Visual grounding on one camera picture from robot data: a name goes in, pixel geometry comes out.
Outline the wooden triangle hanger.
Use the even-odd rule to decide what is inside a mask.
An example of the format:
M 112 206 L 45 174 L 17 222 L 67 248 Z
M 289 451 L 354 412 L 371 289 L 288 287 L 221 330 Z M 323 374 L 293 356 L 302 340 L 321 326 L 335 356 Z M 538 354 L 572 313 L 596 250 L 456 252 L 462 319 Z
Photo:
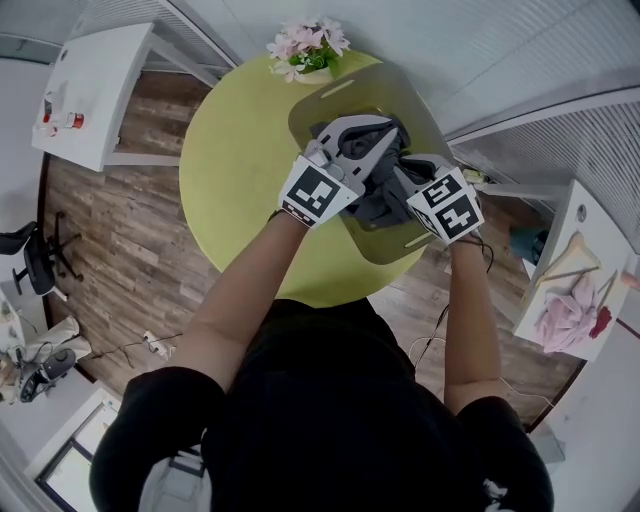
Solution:
M 555 277 L 557 275 L 556 270 L 561 267 L 566 260 L 573 262 L 579 255 L 582 255 L 591 264 L 590 267 L 586 268 L 586 271 L 601 268 L 601 261 L 596 254 L 588 248 L 583 234 L 580 231 L 576 231 L 571 236 L 566 248 L 546 267 L 539 275 L 538 280 L 542 282 Z

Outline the dark grey clothes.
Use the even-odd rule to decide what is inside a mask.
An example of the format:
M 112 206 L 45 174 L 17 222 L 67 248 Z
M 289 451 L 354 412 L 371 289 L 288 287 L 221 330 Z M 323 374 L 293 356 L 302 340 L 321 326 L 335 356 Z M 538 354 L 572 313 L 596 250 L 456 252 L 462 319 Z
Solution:
M 407 197 L 394 173 L 402 167 L 402 157 L 410 155 L 408 147 L 411 139 L 404 125 L 395 117 L 391 118 L 398 135 L 384 156 L 366 178 L 353 174 L 357 160 L 353 156 L 353 143 L 359 137 L 345 138 L 337 153 L 329 153 L 334 162 L 352 173 L 365 186 L 364 194 L 347 207 L 350 216 L 373 228 L 401 225 L 413 220 L 407 205 Z M 312 138 L 330 122 L 319 122 L 310 127 Z M 434 175 L 420 175 L 420 189 L 434 179 Z

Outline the window with dark frame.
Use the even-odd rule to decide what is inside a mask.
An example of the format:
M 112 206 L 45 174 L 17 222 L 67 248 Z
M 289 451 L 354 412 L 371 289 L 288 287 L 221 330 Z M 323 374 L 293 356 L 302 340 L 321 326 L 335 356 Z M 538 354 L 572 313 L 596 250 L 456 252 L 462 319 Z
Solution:
M 36 478 L 40 489 L 63 512 L 97 512 L 89 474 L 98 444 L 95 436 L 72 437 Z

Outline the teal bin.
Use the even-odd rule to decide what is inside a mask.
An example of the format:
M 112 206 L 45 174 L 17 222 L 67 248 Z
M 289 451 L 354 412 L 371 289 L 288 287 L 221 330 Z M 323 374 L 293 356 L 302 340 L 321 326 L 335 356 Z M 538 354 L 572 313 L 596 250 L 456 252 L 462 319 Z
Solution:
M 547 230 L 512 227 L 509 231 L 509 244 L 514 254 L 537 265 L 544 251 L 547 237 Z

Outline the person's left forearm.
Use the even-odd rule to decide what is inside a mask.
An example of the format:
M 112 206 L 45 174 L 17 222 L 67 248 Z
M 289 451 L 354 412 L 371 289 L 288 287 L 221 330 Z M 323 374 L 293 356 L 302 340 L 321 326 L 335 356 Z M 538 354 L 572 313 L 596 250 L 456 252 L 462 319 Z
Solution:
M 217 278 L 168 365 L 228 391 L 308 231 L 287 213 L 269 220 Z

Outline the grey plastic basket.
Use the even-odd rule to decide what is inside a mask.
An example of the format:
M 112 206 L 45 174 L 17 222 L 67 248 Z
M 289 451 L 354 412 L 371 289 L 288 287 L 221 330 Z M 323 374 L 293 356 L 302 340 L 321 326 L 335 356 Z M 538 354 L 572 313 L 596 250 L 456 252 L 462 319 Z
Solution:
M 388 64 L 349 73 L 300 100 L 289 113 L 289 129 L 304 147 L 313 139 L 312 125 L 359 114 L 397 118 L 411 139 L 410 155 L 438 155 L 442 166 L 453 166 L 454 157 L 428 108 L 404 74 Z M 383 228 L 363 224 L 347 210 L 341 217 L 361 254 L 374 264 L 390 264 L 427 243 L 414 215 L 408 223 Z

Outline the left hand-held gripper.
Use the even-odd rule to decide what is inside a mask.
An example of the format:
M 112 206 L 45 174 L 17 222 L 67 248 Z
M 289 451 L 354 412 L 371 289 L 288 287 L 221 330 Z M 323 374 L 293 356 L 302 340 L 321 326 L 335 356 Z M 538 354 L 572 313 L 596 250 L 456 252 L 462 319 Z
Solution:
M 327 222 L 364 194 L 356 177 L 371 173 L 397 135 L 394 121 L 385 116 L 359 114 L 331 121 L 294 161 L 278 196 L 279 209 L 307 228 Z M 345 138 L 357 136 L 352 147 L 355 177 L 329 153 L 337 153 Z

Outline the person's black top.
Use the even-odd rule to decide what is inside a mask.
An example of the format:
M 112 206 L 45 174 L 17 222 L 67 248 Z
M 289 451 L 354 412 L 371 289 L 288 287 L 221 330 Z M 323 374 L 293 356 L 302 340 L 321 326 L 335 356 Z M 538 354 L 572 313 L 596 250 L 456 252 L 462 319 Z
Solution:
M 165 366 L 132 379 L 94 456 L 99 512 L 137 512 L 154 464 L 200 445 L 211 512 L 553 512 L 518 415 L 453 414 L 364 300 L 276 302 L 228 391 Z

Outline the dark red cloth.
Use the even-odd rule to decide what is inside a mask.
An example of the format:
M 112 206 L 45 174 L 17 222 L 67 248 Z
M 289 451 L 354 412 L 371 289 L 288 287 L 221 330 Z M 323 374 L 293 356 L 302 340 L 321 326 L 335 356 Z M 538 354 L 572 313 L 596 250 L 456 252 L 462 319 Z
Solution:
M 589 337 L 596 339 L 607 328 L 611 321 L 612 314 L 609 308 L 607 306 L 601 307 L 598 311 L 596 322 L 589 332 Z

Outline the round table green tablecloth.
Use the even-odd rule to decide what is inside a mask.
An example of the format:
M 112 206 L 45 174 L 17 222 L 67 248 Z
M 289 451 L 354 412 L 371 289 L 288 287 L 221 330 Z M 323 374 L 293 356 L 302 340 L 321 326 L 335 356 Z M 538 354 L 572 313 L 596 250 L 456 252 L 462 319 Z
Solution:
M 350 51 L 340 61 L 338 79 L 374 64 L 383 63 Z M 270 65 L 263 55 L 226 74 L 202 102 L 184 141 L 183 210 L 201 250 L 218 269 L 231 263 L 276 210 L 303 148 L 290 132 L 289 113 L 323 87 L 286 83 Z M 343 219 L 333 218 L 306 236 L 279 294 L 313 307 L 352 302 L 404 274 L 424 246 L 390 264 L 374 264 L 361 254 Z

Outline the white desk with bottles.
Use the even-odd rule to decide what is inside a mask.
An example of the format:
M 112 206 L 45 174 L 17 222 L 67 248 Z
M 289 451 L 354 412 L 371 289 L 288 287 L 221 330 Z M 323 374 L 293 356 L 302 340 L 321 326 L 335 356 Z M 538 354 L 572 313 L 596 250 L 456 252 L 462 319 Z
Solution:
M 96 172 L 114 165 L 177 167 L 180 159 L 176 156 L 116 150 L 126 108 L 151 52 L 209 87 L 218 82 L 209 71 L 155 34 L 151 22 L 69 40 L 45 88 L 45 94 L 51 91 L 55 96 L 51 120 L 42 122 L 44 94 L 33 125 L 55 125 L 58 133 L 40 139 L 33 136 L 32 128 L 32 146 Z M 69 112 L 85 116 L 81 129 L 64 128 Z

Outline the white power strip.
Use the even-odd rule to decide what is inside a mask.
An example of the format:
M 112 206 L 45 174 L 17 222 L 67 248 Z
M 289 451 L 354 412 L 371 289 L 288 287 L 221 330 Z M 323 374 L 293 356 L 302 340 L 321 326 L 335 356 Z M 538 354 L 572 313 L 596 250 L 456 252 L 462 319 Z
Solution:
M 153 332 L 147 330 L 143 335 L 143 342 L 148 346 L 149 350 L 168 360 L 172 354 L 173 347 L 165 343 L 166 338 L 159 338 Z

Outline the white slatted blind panel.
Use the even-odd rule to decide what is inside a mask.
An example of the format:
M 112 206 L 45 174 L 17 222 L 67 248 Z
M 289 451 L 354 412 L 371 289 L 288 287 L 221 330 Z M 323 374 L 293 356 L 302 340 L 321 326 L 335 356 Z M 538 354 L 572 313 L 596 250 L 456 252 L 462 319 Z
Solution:
M 216 78 L 234 70 L 239 58 L 188 0 L 151 0 L 155 32 Z
M 640 85 L 520 114 L 448 143 L 498 181 L 578 180 L 640 256 Z

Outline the person's right forearm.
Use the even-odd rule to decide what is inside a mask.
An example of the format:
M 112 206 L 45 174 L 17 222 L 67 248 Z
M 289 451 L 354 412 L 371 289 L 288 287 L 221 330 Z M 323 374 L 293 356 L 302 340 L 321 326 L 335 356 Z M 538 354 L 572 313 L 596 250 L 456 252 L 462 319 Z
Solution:
M 465 236 L 449 249 L 444 404 L 458 414 L 478 399 L 501 394 L 501 357 L 480 241 Z

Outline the pink garment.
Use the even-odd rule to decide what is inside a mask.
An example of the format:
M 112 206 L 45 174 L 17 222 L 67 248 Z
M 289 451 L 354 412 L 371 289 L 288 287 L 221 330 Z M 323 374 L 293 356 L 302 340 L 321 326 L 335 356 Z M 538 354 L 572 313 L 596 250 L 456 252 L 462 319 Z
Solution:
M 535 325 L 536 341 L 545 353 L 564 352 L 589 337 L 598 310 L 592 279 L 582 275 L 570 291 L 549 291 Z

